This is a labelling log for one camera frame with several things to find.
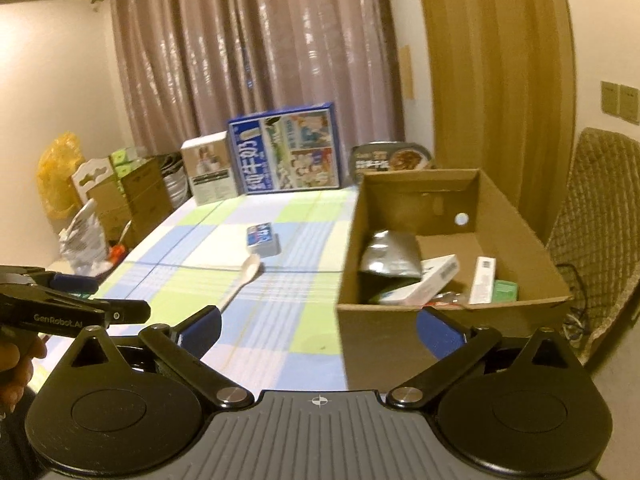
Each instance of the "quilted chair cover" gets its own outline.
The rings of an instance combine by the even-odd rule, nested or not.
[[[587,128],[549,242],[572,288],[564,331],[583,364],[640,280],[640,144]]]

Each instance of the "logo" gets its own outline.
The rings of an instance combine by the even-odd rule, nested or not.
[[[313,399],[311,399],[309,402],[312,402],[318,408],[321,408],[322,406],[324,406],[325,404],[327,404],[328,402],[331,402],[331,401],[329,399],[327,399],[326,397],[323,397],[322,395],[318,395],[317,397],[314,397]]]
[[[75,328],[82,328],[82,323],[79,321],[73,321],[71,319],[60,319],[59,317],[47,317],[47,316],[40,316],[39,314],[34,314],[33,320],[40,323],[49,323],[51,325],[72,326]]]

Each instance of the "metal bolt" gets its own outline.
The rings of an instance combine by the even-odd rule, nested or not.
[[[422,399],[422,392],[412,386],[402,386],[393,390],[391,396],[401,404],[413,404]]]
[[[245,400],[249,394],[247,390],[244,388],[239,388],[238,386],[229,386],[227,388],[222,388],[216,394],[216,397],[221,402],[225,404],[237,404],[238,402],[242,402]]]

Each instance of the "open cardboard box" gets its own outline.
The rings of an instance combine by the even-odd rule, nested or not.
[[[457,225],[456,215],[468,222]],[[360,186],[347,249],[337,318],[349,388],[391,387],[428,368],[434,358],[417,337],[421,306],[367,304],[385,278],[358,272],[377,230],[411,232],[422,258],[456,254],[460,272],[447,290],[470,290],[478,256],[496,258],[496,278],[518,284],[518,301],[447,307],[465,326],[490,325],[505,336],[537,327],[560,330],[568,311],[567,284],[534,232],[481,170],[367,174]]]
[[[120,180],[115,175],[101,182],[87,193],[96,201],[98,220],[107,240],[117,241],[131,220],[131,229],[124,240],[132,249],[144,240],[174,208],[166,190],[156,158],[126,174]]]

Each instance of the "curtain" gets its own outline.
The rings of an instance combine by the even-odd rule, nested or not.
[[[152,153],[239,115],[333,101],[343,155],[401,140],[388,0],[111,0],[134,139]]]
[[[546,240],[574,141],[566,0],[422,0],[439,166],[483,168]]]

